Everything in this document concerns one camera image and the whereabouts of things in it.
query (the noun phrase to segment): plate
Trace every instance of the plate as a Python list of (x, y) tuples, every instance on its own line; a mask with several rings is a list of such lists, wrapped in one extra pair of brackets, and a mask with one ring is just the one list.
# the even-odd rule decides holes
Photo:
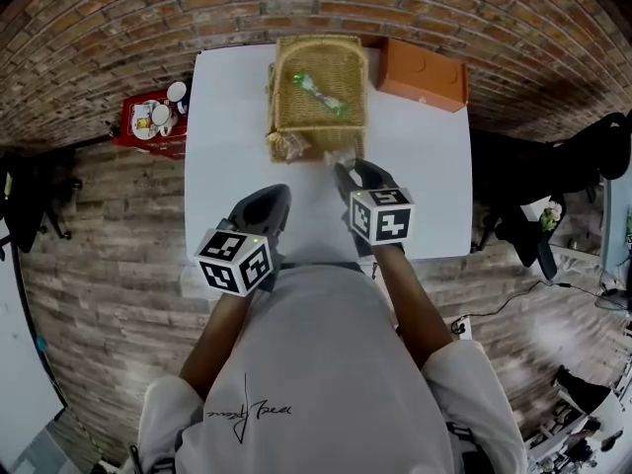
[(131, 107), (129, 124), (132, 133), (140, 140), (150, 140), (158, 134), (158, 126), (151, 120), (151, 113), (158, 104), (157, 100), (146, 100)]

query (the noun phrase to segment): cup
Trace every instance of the cup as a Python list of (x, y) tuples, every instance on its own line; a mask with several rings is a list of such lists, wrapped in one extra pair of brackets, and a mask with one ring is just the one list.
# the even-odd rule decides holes
[(187, 85), (182, 81), (173, 83), (167, 90), (167, 98), (169, 102), (178, 108), (181, 115), (185, 115), (189, 110)]
[(151, 112), (151, 121), (158, 126), (162, 136), (167, 137), (178, 122), (178, 115), (169, 106), (159, 104)]

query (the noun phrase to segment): black chair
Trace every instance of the black chair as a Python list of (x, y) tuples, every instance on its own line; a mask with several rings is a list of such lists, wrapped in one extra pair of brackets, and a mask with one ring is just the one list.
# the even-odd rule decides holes
[[(481, 251), (496, 232), (499, 239), (513, 244), (523, 265), (530, 267), (537, 260), (545, 277), (554, 277), (557, 266), (548, 244), (554, 230), (543, 232), (540, 222), (529, 222), (520, 206), (551, 196), (562, 206), (561, 222), (566, 212), (564, 193), (586, 190), (592, 201), (600, 176), (614, 180), (625, 174), (631, 135), (632, 112), (608, 115), (559, 146), (531, 144), (524, 156), (512, 158), (495, 153), (494, 162), (488, 156), (494, 150), (477, 153), (473, 141), (475, 193), (491, 212), (481, 242), (473, 244), (472, 251)], [(478, 192), (477, 179), (484, 185)]]
[[(72, 237), (69, 231), (61, 231), (52, 202), (61, 189), (81, 189), (79, 180), (54, 188), (36, 160), (7, 152), (0, 160), (0, 186), (7, 194), (0, 201), (0, 218), (3, 213), (9, 229), (9, 236), (0, 240), (0, 251), (13, 241), (21, 251), (29, 253), (38, 233), (46, 231), (41, 224), (44, 215), (60, 239)], [(4, 260), (4, 256), (2, 251), (0, 258)]]

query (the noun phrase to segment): white table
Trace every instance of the white table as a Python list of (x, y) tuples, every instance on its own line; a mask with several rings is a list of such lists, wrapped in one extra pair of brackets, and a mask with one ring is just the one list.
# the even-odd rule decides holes
[[(357, 260), (341, 220), (345, 206), (324, 163), (273, 164), (265, 135), (273, 45), (208, 50), (197, 56), (187, 130), (187, 250), (235, 203), (277, 183), (292, 205), (279, 251), (289, 262)], [(374, 72), (377, 51), (371, 52)], [(416, 208), (409, 259), (469, 253), (472, 170), (467, 110), (452, 114), (368, 88), (366, 156), (411, 192)]]

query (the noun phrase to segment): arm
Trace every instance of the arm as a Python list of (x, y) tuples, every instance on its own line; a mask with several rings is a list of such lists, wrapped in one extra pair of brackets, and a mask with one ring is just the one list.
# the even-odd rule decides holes
[(224, 293), (208, 319), (194, 350), (180, 371), (202, 400), (206, 400), (217, 374), (228, 360), (248, 314), (252, 294)]
[(452, 342), (449, 330), (422, 288), (404, 252), (396, 246), (373, 246), (386, 289), (393, 302), (407, 350), (421, 368)]
[(373, 247), (406, 348), (422, 370), (447, 422), (469, 428), (495, 471), (526, 472), (526, 451), (512, 408), (482, 348), (453, 342), (404, 253)]
[(161, 377), (147, 389), (138, 428), (138, 451), (144, 472), (162, 458), (173, 458), (180, 431), (199, 421), (210, 387), (244, 326), (251, 298), (224, 293), (180, 377)]

